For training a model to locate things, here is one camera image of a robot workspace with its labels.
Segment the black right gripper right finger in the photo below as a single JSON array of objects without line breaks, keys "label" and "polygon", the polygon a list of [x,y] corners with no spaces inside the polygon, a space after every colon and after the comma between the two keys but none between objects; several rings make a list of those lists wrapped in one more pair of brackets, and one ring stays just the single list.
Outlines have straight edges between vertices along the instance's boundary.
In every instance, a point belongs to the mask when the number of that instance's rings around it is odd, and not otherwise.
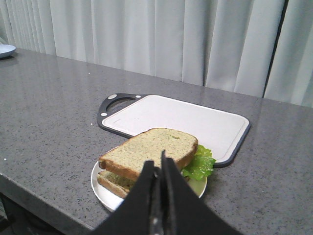
[{"label": "black right gripper right finger", "polygon": [[161,154],[162,226],[166,235],[239,235],[189,187],[174,160]]}]

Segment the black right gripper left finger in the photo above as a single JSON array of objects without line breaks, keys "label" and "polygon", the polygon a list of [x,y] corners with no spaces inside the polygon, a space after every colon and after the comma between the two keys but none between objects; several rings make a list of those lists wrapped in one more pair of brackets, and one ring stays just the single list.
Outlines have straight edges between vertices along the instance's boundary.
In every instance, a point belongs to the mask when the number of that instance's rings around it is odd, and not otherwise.
[{"label": "black right gripper left finger", "polygon": [[95,235],[157,235],[159,234],[159,188],[153,161],[146,161],[134,187],[113,212],[95,230]]}]

